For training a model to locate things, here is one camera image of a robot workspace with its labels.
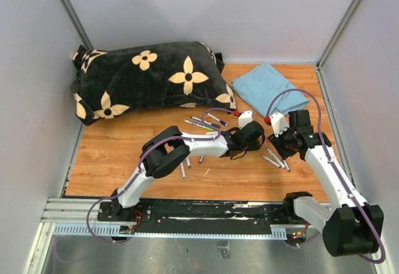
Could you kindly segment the pink cap marker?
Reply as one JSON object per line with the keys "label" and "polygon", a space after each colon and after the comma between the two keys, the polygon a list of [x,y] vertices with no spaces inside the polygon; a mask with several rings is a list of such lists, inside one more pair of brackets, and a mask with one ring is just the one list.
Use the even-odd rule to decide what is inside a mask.
{"label": "pink cap marker", "polygon": [[267,152],[273,157],[273,159],[280,165],[281,168],[286,168],[285,164],[269,148],[267,148]]}

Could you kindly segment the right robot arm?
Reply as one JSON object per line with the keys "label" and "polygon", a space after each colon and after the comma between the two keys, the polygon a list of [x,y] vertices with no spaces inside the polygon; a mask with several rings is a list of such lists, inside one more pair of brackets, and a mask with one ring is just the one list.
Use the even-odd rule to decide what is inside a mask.
{"label": "right robot arm", "polygon": [[297,224],[304,219],[315,227],[333,257],[381,251],[382,209],[369,204],[356,190],[326,135],[311,125],[309,112],[292,111],[288,117],[274,113],[265,122],[273,130],[268,140],[281,158],[299,154],[317,175],[330,204],[325,207],[308,192],[288,194],[290,204],[282,209],[284,220]]}

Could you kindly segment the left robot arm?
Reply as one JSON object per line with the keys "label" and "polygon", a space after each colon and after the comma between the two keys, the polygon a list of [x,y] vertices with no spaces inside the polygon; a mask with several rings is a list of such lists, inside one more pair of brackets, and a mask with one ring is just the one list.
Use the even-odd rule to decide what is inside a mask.
{"label": "left robot arm", "polygon": [[265,140],[264,129],[256,121],[209,135],[191,135],[177,126],[170,126],[143,145],[138,166],[126,183],[111,195],[112,214],[119,221],[129,220],[133,207],[151,184],[171,174],[187,158],[236,159],[248,151],[259,150]]}

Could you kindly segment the black cap marker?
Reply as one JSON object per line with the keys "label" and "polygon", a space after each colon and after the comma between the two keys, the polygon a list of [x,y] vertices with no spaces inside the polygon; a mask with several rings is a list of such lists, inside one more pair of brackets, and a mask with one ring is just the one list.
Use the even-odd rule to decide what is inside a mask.
{"label": "black cap marker", "polygon": [[272,160],[271,158],[268,158],[268,157],[265,156],[265,155],[262,155],[262,157],[263,157],[266,161],[268,161],[268,162],[270,162],[271,164],[275,165],[276,167],[278,167],[278,168],[281,167],[281,165],[280,165],[279,163],[275,162],[275,161]]}

